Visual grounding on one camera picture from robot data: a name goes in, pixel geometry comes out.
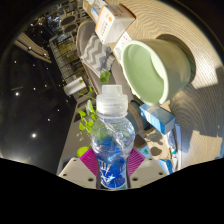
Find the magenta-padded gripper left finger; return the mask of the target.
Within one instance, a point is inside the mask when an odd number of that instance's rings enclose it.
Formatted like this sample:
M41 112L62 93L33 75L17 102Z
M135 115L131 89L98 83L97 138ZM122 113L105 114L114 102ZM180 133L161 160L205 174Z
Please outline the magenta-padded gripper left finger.
M99 165L92 149L86 151L80 158L72 157L59 177L84 188L99 187Z

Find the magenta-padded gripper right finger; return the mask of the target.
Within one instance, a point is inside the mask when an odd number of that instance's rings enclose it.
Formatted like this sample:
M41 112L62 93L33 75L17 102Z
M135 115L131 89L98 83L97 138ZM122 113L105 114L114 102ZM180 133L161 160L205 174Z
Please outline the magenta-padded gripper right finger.
M131 188L140 188L166 176L156 160L145 157L132 149L127 161L127 173Z

